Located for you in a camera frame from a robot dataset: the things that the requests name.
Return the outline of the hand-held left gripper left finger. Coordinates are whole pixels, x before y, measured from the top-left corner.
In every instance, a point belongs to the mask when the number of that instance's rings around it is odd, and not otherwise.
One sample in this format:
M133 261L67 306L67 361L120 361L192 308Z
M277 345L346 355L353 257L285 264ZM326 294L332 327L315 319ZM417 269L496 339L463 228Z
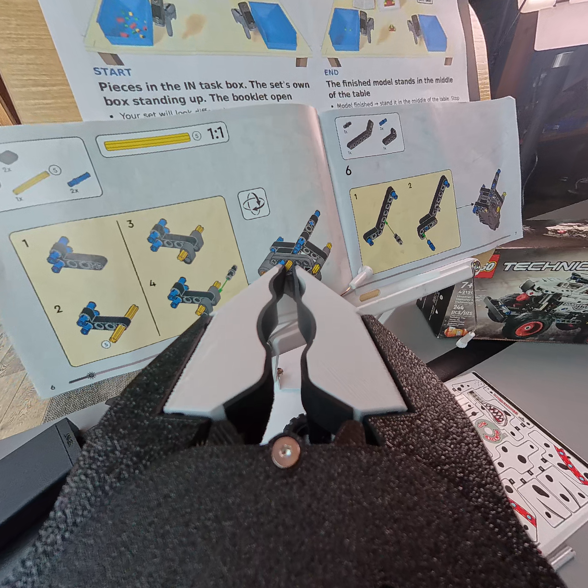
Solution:
M270 334L285 269L277 265L215 313L175 382L164 413L228 420L262 442L274 399Z

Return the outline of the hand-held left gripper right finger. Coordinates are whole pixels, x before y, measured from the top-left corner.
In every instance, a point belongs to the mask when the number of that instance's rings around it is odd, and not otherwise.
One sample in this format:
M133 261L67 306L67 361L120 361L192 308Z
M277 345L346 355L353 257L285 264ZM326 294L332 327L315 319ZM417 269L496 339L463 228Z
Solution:
M406 412L408 407L356 308L304 270L292 269L301 401L311 443L328 443L347 420Z

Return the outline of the toy instruction booklet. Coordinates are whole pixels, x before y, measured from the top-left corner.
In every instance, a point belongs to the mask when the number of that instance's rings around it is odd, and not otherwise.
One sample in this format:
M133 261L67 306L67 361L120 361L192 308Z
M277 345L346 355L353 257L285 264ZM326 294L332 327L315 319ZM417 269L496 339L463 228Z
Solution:
M513 99L1 128L1 314L41 398L140 369L280 262L373 313L522 235Z

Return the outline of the printed task instruction sheet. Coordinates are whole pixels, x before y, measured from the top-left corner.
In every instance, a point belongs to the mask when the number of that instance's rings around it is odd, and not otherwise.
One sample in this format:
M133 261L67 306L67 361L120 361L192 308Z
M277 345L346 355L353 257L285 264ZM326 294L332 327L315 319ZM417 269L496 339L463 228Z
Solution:
M468 101L467 1L40 1L83 120Z

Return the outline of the black toy tyre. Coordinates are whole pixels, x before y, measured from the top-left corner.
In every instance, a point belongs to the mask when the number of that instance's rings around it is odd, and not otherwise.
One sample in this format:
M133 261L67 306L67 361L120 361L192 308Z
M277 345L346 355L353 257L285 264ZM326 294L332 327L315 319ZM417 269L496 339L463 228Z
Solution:
M291 437L298 437L306 445L318 443L318 433L315 424L307 418L307 415L301 413L292 418L283 430L284 434Z

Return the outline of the white book stand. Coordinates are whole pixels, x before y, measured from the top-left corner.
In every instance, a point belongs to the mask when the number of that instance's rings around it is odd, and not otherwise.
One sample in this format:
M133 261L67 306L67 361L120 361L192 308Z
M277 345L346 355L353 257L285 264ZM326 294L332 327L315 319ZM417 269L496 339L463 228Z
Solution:
M404 278L386 287L380 294L364 292L364 301L358 302L357 308L360 313L375 316L385 322L398 307L460 281L466 282L480 268L478 259L462 259L421 275ZM261 444L268 443L277 435L281 431L281 425L288 419L300 412L306 412L301 397L300 367L305 341L296 322L298 318L294 303L286 299L278 304L278 310L286 313L281 315L270 339L275 354L272 358L275 400Z

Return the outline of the toy set box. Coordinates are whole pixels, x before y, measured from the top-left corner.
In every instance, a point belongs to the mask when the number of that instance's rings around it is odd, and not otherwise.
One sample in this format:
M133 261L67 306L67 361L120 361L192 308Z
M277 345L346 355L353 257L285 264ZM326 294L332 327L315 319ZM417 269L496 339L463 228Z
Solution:
M587 220L528 221L474 279L416 305L439 338L587 343Z

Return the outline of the sticker sheet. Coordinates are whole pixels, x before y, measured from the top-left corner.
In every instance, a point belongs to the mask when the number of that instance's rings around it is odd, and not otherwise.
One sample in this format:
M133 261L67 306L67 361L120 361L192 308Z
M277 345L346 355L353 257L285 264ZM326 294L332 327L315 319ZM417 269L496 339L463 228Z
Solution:
M587 522L587 463L470 373L445 386L490 453L516 517L548 555Z

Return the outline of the black power adapter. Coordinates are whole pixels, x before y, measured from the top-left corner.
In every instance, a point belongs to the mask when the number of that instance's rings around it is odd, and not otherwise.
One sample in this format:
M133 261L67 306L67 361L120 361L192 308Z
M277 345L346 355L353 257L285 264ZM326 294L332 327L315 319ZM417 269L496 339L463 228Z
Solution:
M81 453L78 436L63 418L1 459L1 548L52 508Z

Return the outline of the white light panel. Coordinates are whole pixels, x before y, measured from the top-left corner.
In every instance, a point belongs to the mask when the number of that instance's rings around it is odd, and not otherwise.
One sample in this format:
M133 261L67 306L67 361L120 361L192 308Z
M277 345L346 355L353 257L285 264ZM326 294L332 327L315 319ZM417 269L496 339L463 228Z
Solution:
M534 50L587 45L587 1L566 1L538 13Z

